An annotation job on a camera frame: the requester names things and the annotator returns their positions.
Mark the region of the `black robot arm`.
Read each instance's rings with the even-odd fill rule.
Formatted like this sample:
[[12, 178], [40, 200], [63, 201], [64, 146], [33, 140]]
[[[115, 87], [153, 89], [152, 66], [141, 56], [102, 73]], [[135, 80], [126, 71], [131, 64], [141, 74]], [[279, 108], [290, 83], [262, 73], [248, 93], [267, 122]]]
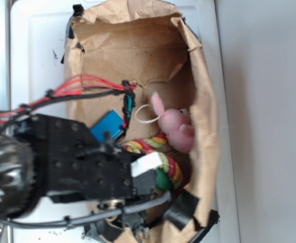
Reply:
[[[104, 132], [98, 141], [81, 122], [34, 115], [0, 134], [0, 222], [17, 228], [71, 228], [115, 218], [120, 227], [144, 232], [146, 210], [171, 196], [156, 197], [157, 153], [123, 149]], [[20, 223], [42, 197], [57, 204], [96, 201], [100, 213], [60, 221]]]

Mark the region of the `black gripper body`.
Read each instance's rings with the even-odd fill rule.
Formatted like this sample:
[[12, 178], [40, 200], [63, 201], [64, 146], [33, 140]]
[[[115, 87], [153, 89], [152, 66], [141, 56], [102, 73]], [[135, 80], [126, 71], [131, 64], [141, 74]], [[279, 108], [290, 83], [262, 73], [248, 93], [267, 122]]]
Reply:
[[[156, 199], [157, 195], [139, 197], [137, 201], [130, 199], [106, 200], [97, 203], [93, 206], [92, 214], [109, 212], [115, 209], [120, 209], [123, 206], [134, 206], [145, 203], [149, 200]], [[92, 223], [92, 238], [93, 239], [117, 239], [126, 228], [131, 230], [135, 239], [146, 239], [147, 229], [146, 220], [148, 214], [146, 210], [134, 213], [121, 214], [111, 216]]]

